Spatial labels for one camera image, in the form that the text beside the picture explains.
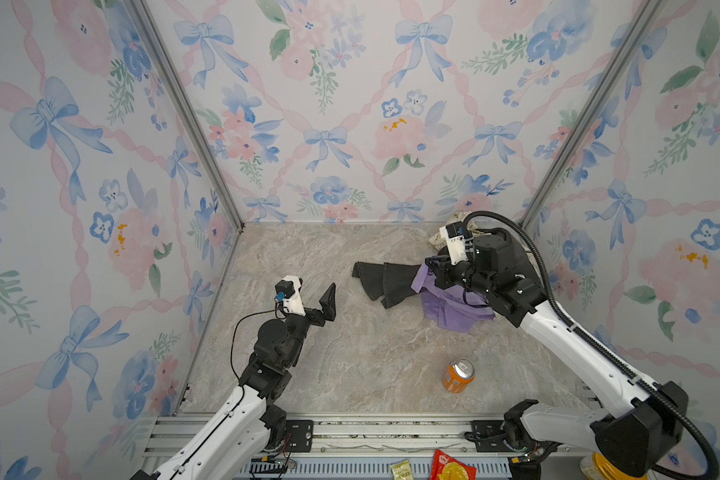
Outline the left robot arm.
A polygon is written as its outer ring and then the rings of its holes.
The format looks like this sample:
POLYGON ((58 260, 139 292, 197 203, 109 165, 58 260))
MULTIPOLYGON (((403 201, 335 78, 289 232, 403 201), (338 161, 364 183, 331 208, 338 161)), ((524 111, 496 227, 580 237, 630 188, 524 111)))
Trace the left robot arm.
POLYGON ((232 479, 257 454, 286 443, 287 413, 275 402, 282 395, 312 327, 337 315, 332 283, 318 308, 301 300, 301 279, 286 276, 275 285, 272 317, 258 330, 246 367, 233 372, 237 385, 225 403, 177 453, 134 479, 232 479))

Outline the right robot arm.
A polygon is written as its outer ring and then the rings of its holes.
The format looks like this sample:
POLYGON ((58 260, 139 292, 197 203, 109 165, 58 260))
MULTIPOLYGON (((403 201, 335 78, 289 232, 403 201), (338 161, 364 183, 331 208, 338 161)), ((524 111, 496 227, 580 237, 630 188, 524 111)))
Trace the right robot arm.
POLYGON ((476 295, 514 327, 529 334, 568 366, 597 396, 598 410, 551 407, 526 399, 508 410, 503 439, 514 451, 562 445, 600 454, 617 471, 648 471, 673 479, 681 473, 660 461, 684 433, 702 434, 687 418, 688 396, 676 383, 659 384, 620 359, 574 321, 555 299, 537 249, 527 234, 504 228, 478 236, 460 222, 441 228, 445 245, 425 265, 441 289, 476 295))

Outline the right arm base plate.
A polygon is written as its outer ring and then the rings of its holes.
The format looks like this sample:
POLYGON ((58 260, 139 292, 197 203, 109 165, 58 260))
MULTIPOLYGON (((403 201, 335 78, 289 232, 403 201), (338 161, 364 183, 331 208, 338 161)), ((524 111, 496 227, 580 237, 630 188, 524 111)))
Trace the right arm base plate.
POLYGON ((532 439, 515 421, 473 420, 470 429, 463 434, 478 452, 504 452, 532 458, 556 452, 559 443, 532 439))

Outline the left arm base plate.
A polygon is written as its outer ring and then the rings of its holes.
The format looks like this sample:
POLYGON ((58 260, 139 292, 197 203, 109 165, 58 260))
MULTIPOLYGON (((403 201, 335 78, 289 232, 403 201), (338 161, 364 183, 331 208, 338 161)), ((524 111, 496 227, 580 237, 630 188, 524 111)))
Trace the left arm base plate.
POLYGON ((313 420, 282 420, 270 430, 268 453, 309 453, 314 435, 313 420))

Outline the purple cloth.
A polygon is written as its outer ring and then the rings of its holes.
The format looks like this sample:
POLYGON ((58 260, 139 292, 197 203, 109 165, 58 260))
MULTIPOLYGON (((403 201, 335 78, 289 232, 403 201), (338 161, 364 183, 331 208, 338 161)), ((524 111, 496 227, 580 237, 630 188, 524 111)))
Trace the purple cloth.
POLYGON ((495 313, 477 294, 456 285, 445 290, 435 285, 435 275, 422 264, 411 284, 421 298, 426 318, 440 328, 460 333, 469 332, 479 322, 494 321, 495 313))

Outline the dark grey cloth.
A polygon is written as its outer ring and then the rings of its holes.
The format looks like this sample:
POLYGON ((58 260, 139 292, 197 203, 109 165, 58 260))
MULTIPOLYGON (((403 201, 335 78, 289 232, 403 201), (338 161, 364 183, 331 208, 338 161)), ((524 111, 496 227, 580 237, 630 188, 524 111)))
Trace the dark grey cloth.
POLYGON ((420 295, 422 304, 437 297, 425 286, 428 268, 425 265, 356 262, 352 276, 360 280, 366 295, 390 309, 405 299, 420 295))

